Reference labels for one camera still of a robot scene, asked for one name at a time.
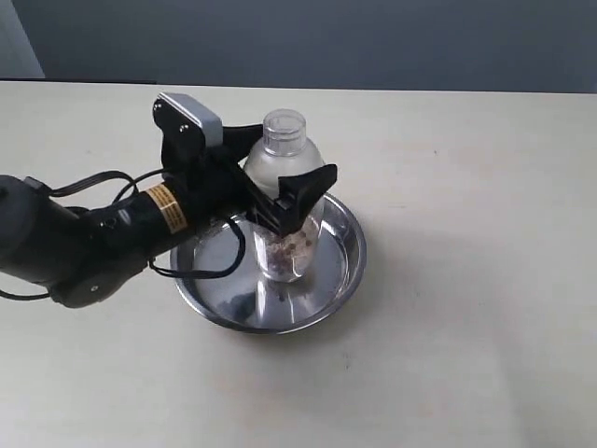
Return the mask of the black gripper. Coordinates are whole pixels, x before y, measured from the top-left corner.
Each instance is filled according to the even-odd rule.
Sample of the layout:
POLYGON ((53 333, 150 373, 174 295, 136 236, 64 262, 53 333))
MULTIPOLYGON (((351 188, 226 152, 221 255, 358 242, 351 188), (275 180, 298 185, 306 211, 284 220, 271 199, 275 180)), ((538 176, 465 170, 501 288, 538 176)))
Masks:
POLYGON ((326 164, 302 175, 279 177, 274 201, 239 165, 262 136, 262 124, 225 126, 221 148, 164 148, 160 186, 166 190, 167 206, 160 212, 160 234, 190 236, 215 218, 237 213, 280 236, 299 231, 337 182, 338 166, 326 164))

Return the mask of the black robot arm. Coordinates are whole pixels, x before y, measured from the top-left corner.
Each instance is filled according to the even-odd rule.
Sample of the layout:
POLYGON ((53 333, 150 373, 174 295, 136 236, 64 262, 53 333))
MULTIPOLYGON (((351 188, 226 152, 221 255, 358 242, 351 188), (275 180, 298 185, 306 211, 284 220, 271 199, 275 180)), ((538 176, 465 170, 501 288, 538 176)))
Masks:
POLYGON ((261 126, 221 127, 216 144, 191 123, 165 125, 162 133, 162 181, 139 190, 130 179, 130 195, 103 208, 66 207, 58 199, 114 179, 114 171, 62 189, 3 176, 2 273, 42 287, 65 307, 82 308, 110 297, 218 220, 245 215, 281 236, 297 231, 337 179, 333 164, 282 176, 273 199, 240 167, 261 126))

